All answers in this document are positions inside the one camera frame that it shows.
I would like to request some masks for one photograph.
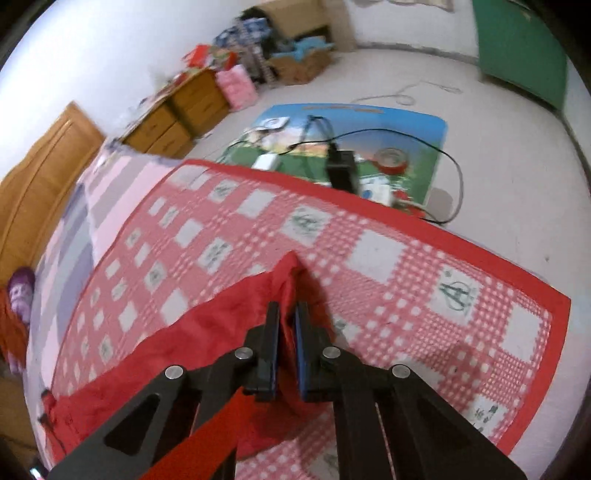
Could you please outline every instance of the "red cloth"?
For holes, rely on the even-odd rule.
[[[244,278],[192,308],[73,395],[46,402],[48,423],[44,427],[54,460],[62,460],[167,366],[204,367],[242,346],[246,331],[265,322],[270,301],[281,306],[280,394],[273,403],[256,404],[252,421],[238,443],[238,457],[253,455],[296,433],[323,409],[304,404],[297,394],[295,342],[288,324],[297,300],[309,304],[315,325],[330,326],[320,286],[295,253],[289,252],[273,271]]]
[[[22,368],[25,367],[28,340],[28,328],[12,311],[6,289],[0,288],[0,353],[6,363],[12,357]]]

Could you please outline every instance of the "electronic device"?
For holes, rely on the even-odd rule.
[[[259,155],[253,163],[252,168],[255,170],[275,170],[279,165],[281,159],[276,153],[264,153]]]
[[[355,195],[359,193],[359,172],[355,163],[355,152],[338,150],[331,142],[326,154],[326,174],[334,189]]]

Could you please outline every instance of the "pink checkered bedspread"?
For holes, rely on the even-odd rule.
[[[65,332],[54,393],[84,386],[191,306],[272,268],[289,250],[325,289],[339,342],[372,365],[407,364],[512,453],[548,396],[566,297],[392,209],[205,161],[165,176],[123,224]],[[327,409],[298,438],[241,462],[236,477],[330,479],[335,455]],[[527,467],[527,458],[513,458]]]

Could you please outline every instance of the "power adapter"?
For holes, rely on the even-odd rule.
[[[359,172],[353,151],[339,150],[334,142],[331,142],[326,158],[326,174],[334,189],[355,195],[359,192]]]

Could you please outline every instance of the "cardboard box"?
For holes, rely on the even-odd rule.
[[[329,25],[322,0],[272,0],[257,5],[285,37],[295,38]]]
[[[331,61],[329,50],[313,50],[302,61],[279,57],[269,60],[269,64],[277,71],[282,84],[302,85],[320,75]]]

